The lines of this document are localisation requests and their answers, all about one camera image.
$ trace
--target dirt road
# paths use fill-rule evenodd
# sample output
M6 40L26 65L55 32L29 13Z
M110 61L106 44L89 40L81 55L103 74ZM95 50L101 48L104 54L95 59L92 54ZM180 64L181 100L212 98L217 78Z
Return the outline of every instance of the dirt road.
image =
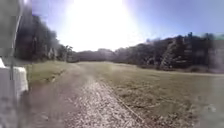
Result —
M105 83L73 66L53 83L34 87L21 122L26 128L141 128Z

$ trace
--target sunlight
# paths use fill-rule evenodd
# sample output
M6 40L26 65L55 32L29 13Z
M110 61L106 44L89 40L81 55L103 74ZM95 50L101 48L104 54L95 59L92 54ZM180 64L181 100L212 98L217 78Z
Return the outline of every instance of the sunlight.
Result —
M65 14L58 36L76 51L114 50L143 41L122 0L74 0Z

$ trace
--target treeline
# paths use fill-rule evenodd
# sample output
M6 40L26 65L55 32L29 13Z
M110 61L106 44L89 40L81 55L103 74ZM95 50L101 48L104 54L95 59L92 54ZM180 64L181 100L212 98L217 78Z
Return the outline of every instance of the treeline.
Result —
M163 40L147 40L115 52L107 49L78 52L70 61L112 61L158 70L223 72L224 38L209 33L203 36L189 33Z
M15 57L28 61L112 61L158 70L224 72L224 35L206 33L196 36L189 33L147 40L116 51L99 49L82 52L72 51L72 47L60 44L56 37L54 31L25 7L17 32Z
M59 44L51 31L30 8L25 7L17 32L14 56L27 61L66 60L71 47Z

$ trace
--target field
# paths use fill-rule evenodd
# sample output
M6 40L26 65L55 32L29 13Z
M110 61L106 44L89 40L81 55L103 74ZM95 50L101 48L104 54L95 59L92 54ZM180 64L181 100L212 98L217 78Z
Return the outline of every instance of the field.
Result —
M206 114L217 121L214 113L222 110L216 105L224 105L223 75L163 72L109 62L78 65L107 83L127 106L156 126L192 127L200 120L209 123Z
M54 80L54 78L64 72L68 66L69 64L59 61L27 64L25 68L27 70L29 85L43 84Z

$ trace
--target vegetation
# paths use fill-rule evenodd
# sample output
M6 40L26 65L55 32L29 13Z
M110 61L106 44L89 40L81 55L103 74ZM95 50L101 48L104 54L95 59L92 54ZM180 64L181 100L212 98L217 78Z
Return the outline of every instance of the vegetation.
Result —
M108 83L130 108L153 127L192 127L200 119L223 75L177 73L141 69L133 65L108 62L82 62L100 81Z
M25 65L29 85L50 82L68 68L68 64L59 61L46 61Z
M213 34L176 36L150 41L112 52L100 49L73 54L77 61L112 61L135 64L160 70L184 69L185 71L223 72L224 40Z
M25 7L20 21L15 57L27 61L66 60L71 47L59 44L51 31L37 15Z
M15 57L26 61L112 61L158 70L220 73L224 72L223 48L223 35L189 33L162 40L147 39L145 43L114 52L108 49L74 52L72 47L59 44L56 33L26 7L17 33Z

